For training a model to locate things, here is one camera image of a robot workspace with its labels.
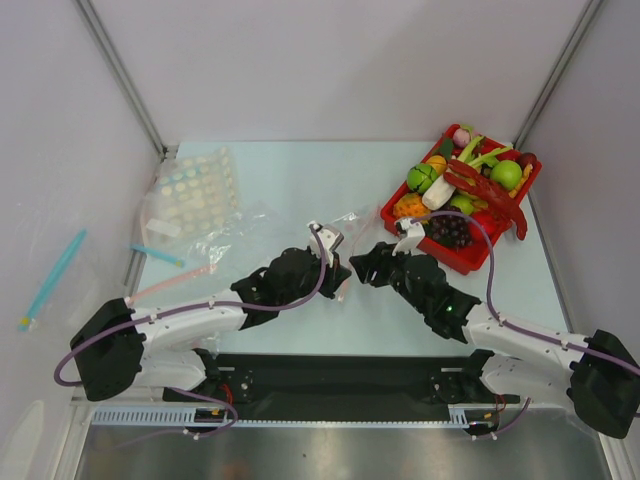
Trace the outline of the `red dotted zip bag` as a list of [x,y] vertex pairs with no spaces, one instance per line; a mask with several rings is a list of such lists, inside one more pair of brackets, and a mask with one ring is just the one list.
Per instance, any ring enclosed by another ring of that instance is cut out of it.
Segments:
[[378,220],[379,208],[368,206],[325,223],[330,230],[342,234],[342,241],[334,249],[334,259],[339,261],[341,269],[350,273],[335,292],[335,299],[341,304],[346,300],[350,281],[353,278],[353,267],[349,263],[349,258],[357,255],[361,247],[374,242],[374,230]]

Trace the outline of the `red toy lobster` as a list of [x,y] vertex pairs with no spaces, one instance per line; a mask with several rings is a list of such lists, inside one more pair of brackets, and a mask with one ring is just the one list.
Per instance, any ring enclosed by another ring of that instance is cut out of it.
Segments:
[[528,224],[519,203],[497,183],[485,178],[473,167],[451,160],[449,170],[443,174],[444,180],[456,189],[478,197],[488,205],[495,218],[512,222],[516,227],[516,237],[524,240],[528,232]]

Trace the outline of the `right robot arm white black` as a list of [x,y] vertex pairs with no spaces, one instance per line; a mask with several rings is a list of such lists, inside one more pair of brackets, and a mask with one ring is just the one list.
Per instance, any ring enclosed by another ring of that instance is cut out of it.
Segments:
[[475,346],[461,376],[469,399],[518,395],[562,407],[603,435],[629,433],[639,413],[639,365],[614,334],[562,332],[500,313],[451,286],[432,256],[385,242],[350,264],[361,283],[391,287],[436,335]]

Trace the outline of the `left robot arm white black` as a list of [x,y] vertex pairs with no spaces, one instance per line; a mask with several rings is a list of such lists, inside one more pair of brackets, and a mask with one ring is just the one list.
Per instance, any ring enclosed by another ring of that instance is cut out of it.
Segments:
[[111,399],[132,386],[177,388],[214,397],[219,374],[195,341],[275,319],[315,295],[334,298],[351,272],[339,259],[288,248],[229,289],[195,303],[134,309],[122,298],[104,303],[70,342],[86,398]]

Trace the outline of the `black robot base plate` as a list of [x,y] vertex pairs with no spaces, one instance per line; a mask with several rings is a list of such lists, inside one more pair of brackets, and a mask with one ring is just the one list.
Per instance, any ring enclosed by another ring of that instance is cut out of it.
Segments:
[[205,379],[194,394],[227,400],[243,420],[418,422],[456,404],[494,409],[494,394],[466,371],[465,357],[199,354]]

